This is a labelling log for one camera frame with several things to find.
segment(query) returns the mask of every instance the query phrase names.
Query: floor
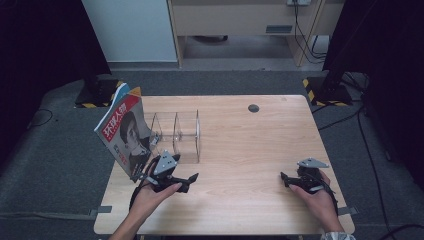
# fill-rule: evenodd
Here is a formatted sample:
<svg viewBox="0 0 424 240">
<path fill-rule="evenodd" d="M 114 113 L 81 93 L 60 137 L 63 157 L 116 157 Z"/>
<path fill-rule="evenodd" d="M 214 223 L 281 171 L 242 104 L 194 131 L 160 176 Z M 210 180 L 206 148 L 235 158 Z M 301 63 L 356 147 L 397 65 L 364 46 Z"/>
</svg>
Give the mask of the floor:
<svg viewBox="0 0 424 240">
<path fill-rule="evenodd" d="M 328 41 L 328 36 L 317 37 L 313 51 L 325 53 Z M 310 62 L 296 66 L 284 36 L 228 36 L 226 41 L 221 36 L 188 37 L 183 56 L 181 67 L 176 63 L 110 63 L 110 67 L 112 71 L 321 71 L 323 62 L 308 53 Z"/>
</svg>

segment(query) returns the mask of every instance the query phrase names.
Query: power outlet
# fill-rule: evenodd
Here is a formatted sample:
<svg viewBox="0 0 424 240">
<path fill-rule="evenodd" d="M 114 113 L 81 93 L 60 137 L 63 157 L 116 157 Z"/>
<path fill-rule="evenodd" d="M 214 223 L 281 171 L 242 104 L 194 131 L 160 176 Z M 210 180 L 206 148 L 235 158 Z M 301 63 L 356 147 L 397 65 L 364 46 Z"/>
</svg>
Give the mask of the power outlet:
<svg viewBox="0 0 424 240">
<path fill-rule="evenodd" d="M 287 0 L 288 6 L 294 6 L 294 3 L 297 2 L 298 6 L 309 6 L 311 5 L 311 0 Z"/>
</svg>

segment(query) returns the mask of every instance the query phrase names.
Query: hand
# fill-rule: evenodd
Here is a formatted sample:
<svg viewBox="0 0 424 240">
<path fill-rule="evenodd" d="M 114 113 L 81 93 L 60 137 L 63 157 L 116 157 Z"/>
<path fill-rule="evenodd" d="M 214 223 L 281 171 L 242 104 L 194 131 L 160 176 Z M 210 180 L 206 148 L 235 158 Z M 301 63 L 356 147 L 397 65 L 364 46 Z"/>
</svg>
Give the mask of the hand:
<svg viewBox="0 0 424 240">
<path fill-rule="evenodd" d="M 330 185 L 330 179 L 327 175 L 321 170 L 320 173 L 324 182 Z M 289 185 L 289 187 L 306 203 L 309 211 L 318 219 L 325 232 L 344 232 L 334 209 L 333 201 L 325 190 L 321 189 L 314 194 L 309 194 L 301 187 L 295 185 Z"/>
<path fill-rule="evenodd" d="M 138 229 L 155 211 L 159 204 L 173 195 L 180 187 L 181 183 L 177 183 L 158 193 L 153 191 L 151 184 L 142 187 L 127 217 L 109 239 L 133 239 Z"/>
</svg>

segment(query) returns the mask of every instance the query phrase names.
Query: wooden table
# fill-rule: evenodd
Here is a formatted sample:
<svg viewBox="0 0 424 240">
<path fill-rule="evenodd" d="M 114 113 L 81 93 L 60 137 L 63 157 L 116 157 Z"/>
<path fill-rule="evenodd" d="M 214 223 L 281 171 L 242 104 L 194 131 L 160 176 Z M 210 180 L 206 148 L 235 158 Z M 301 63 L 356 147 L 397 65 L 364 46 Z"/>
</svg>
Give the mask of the wooden table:
<svg viewBox="0 0 424 240">
<path fill-rule="evenodd" d="M 248 106 L 256 104 L 259 112 Z M 296 177 L 297 162 L 329 159 L 309 109 L 300 95 L 143 97 L 145 112 L 199 110 L 200 162 L 179 164 L 174 176 L 199 173 L 187 194 L 163 202 L 138 231 L 153 235 L 305 235 L 321 229 L 304 203 L 280 178 Z M 346 206 L 333 169 L 323 171 L 339 207 Z M 111 234 L 128 213 L 136 187 L 115 164 L 99 213 L 98 234 Z M 349 233 L 350 215 L 340 217 Z"/>
</svg>

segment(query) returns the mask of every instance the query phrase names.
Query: magazine cover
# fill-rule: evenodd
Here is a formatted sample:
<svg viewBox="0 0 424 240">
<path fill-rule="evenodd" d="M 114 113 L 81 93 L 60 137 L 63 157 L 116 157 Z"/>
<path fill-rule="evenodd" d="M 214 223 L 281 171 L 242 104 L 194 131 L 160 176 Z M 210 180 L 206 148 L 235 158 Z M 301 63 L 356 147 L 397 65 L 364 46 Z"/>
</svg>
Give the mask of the magazine cover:
<svg viewBox="0 0 424 240">
<path fill-rule="evenodd" d="M 129 89 L 126 83 L 119 86 L 112 106 L 94 132 L 136 182 L 151 156 L 151 130 L 144 119 L 140 87 Z"/>
</svg>

